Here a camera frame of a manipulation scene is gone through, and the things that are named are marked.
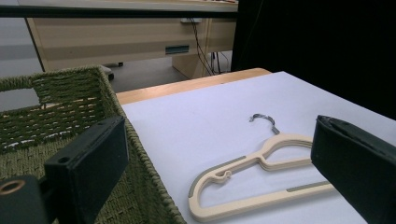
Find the white chair base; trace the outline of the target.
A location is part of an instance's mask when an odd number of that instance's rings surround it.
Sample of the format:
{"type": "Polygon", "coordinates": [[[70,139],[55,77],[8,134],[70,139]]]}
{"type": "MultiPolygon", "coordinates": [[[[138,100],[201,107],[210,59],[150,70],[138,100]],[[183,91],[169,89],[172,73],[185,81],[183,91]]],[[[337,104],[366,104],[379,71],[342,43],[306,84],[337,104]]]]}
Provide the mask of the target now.
{"type": "Polygon", "coordinates": [[[119,62],[119,63],[106,63],[102,64],[101,68],[104,71],[104,73],[107,75],[107,79],[109,81],[112,81],[116,77],[116,73],[114,72],[114,69],[118,69],[124,66],[124,62],[119,62]]]}

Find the green woven basket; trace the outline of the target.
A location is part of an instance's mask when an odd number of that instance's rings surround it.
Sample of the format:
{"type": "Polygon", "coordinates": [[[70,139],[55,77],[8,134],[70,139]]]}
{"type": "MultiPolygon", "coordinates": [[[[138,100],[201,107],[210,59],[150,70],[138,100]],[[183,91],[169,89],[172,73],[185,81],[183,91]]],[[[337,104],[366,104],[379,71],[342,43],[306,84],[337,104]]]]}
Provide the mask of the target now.
{"type": "MultiPolygon", "coordinates": [[[[0,93],[23,89],[38,101],[0,110],[0,181],[42,176],[44,160],[61,147],[94,123],[124,114],[98,65],[0,78],[0,93]]],[[[129,164],[94,224],[187,224],[130,121],[125,128],[129,164]]]]}

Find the beige wooden desk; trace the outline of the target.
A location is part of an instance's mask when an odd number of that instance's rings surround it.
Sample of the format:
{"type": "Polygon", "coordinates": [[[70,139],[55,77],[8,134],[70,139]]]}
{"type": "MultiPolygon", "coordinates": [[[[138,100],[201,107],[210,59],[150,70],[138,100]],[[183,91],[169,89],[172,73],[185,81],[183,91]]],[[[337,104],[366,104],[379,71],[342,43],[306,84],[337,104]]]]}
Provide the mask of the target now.
{"type": "MultiPolygon", "coordinates": [[[[236,12],[223,0],[18,0],[21,6],[93,7],[236,12]]],[[[85,64],[119,63],[170,57],[186,77],[203,77],[207,54],[233,48],[236,19],[207,18],[28,18],[45,71],[85,64]]]]}

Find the white table cover sheet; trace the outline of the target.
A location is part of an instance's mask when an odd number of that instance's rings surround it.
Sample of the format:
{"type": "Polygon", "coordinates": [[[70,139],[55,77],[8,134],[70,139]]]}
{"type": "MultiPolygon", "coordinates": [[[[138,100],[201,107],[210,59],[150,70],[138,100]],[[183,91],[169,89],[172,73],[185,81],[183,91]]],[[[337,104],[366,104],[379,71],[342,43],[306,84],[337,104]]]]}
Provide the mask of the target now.
{"type": "Polygon", "coordinates": [[[396,121],[284,72],[184,91],[124,106],[140,141],[187,224],[365,224],[336,191],[199,223],[188,192],[204,170],[248,155],[283,133],[310,136],[316,118],[350,122],[396,146],[396,121]]]}

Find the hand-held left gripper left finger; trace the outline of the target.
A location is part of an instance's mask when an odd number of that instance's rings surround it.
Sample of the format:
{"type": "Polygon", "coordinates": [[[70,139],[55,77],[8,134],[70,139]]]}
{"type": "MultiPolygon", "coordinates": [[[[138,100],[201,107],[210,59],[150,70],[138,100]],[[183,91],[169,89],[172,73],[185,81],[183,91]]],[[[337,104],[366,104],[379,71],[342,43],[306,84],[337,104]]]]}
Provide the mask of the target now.
{"type": "Polygon", "coordinates": [[[125,118],[101,120],[45,161],[60,224],[93,224],[129,162],[125,118]]]}

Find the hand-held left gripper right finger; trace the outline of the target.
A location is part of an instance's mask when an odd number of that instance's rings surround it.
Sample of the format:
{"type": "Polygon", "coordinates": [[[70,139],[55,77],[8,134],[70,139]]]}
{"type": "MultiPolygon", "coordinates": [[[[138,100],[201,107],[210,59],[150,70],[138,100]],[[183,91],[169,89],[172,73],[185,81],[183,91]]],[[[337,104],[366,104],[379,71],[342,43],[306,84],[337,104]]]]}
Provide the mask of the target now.
{"type": "Polygon", "coordinates": [[[346,121],[317,117],[311,160],[368,224],[396,224],[396,147],[346,121]]]}

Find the black curtain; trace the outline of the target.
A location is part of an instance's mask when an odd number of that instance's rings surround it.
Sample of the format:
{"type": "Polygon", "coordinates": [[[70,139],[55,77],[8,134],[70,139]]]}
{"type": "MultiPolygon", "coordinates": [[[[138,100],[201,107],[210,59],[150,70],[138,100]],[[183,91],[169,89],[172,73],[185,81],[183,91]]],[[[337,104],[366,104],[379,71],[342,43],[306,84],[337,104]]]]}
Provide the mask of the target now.
{"type": "Polygon", "coordinates": [[[396,0],[240,0],[232,69],[249,68],[396,120],[396,0]]]}

